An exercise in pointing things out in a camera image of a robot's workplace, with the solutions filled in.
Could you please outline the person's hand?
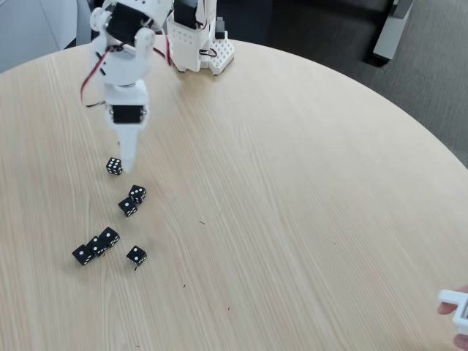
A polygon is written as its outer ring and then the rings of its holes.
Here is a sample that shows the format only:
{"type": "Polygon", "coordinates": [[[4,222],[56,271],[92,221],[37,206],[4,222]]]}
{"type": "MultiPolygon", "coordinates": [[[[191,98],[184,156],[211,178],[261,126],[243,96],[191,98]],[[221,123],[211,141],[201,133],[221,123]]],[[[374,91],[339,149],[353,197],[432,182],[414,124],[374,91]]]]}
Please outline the person's hand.
{"type": "Polygon", "coordinates": [[[457,290],[441,290],[438,299],[438,313],[453,314],[453,324],[457,328],[455,346],[460,350],[467,350],[467,286],[457,290]]]}

